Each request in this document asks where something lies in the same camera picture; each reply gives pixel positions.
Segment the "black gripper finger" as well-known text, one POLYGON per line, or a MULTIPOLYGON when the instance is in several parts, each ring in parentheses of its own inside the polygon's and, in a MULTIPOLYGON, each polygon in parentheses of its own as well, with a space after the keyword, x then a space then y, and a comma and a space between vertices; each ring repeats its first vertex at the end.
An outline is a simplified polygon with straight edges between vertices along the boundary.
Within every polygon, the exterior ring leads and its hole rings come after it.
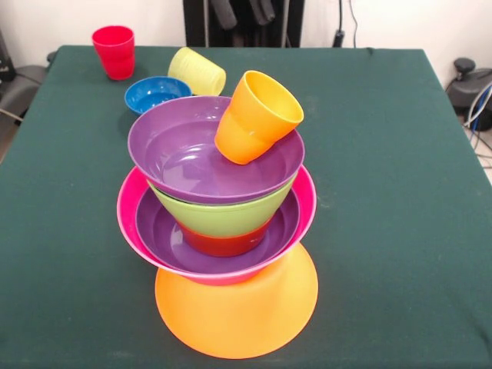
POLYGON ((275 19, 274 7, 271 0, 250 0, 254 19, 260 26, 265 26, 275 19))
POLYGON ((211 0, 212 8, 223 29, 233 29, 237 25, 237 19, 229 0, 211 0))

